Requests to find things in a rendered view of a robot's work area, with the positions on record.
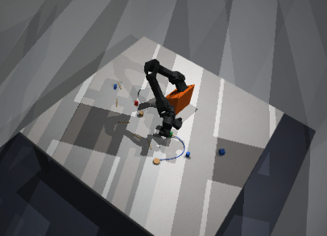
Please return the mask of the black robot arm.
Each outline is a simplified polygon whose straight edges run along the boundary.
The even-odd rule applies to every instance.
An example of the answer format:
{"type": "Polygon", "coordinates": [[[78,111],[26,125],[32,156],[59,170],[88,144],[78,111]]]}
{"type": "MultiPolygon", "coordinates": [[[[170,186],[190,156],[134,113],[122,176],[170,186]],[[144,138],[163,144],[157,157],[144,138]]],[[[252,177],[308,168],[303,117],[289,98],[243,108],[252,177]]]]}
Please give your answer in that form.
{"type": "Polygon", "coordinates": [[[163,128],[165,130],[171,130],[172,127],[179,130],[182,127],[182,118],[175,118],[174,106],[170,104],[168,99],[163,95],[159,83],[156,79],[156,74],[159,73],[168,78],[169,82],[176,86],[177,93],[184,92],[189,86],[184,82],[185,76],[178,71],[171,71],[159,64],[157,59],[149,60],[144,65],[144,72],[146,73],[146,79],[149,82],[152,92],[155,95],[155,104],[158,110],[159,116],[163,117],[163,128]],[[148,72],[152,72],[148,74],[148,72]],[[161,112],[164,112],[162,113],[161,112]]]}

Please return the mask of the blue cube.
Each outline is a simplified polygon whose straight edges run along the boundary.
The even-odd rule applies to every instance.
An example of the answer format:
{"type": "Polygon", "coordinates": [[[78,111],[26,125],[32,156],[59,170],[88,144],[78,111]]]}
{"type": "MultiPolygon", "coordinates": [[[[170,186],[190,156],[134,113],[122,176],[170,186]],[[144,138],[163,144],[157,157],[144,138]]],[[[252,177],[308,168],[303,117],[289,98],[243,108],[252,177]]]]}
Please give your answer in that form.
{"type": "Polygon", "coordinates": [[[220,156],[220,155],[224,155],[224,154],[225,154],[225,151],[224,151],[224,149],[220,149],[220,151],[219,151],[219,153],[218,153],[218,154],[219,154],[219,156],[220,156]]]}

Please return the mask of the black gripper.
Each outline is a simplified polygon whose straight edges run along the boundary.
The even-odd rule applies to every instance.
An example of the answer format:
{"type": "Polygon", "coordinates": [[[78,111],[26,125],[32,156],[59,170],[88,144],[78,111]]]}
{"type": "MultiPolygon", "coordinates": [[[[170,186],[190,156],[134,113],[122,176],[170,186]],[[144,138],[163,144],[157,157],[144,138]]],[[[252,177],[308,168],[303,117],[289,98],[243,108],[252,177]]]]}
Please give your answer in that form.
{"type": "Polygon", "coordinates": [[[168,138],[171,130],[165,130],[163,127],[160,128],[159,135],[168,138]]]}

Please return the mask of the round wooden button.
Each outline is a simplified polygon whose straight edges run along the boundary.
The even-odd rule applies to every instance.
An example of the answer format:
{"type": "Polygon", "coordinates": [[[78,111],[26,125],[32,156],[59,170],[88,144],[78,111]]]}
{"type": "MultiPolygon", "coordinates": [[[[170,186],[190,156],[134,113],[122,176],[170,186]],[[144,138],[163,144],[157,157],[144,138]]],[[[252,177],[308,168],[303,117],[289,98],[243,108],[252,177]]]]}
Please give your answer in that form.
{"type": "Polygon", "coordinates": [[[158,165],[158,164],[159,164],[159,162],[160,162],[160,160],[159,160],[159,159],[157,159],[157,158],[155,158],[155,159],[153,160],[153,163],[154,163],[155,165],[158,165]]]}

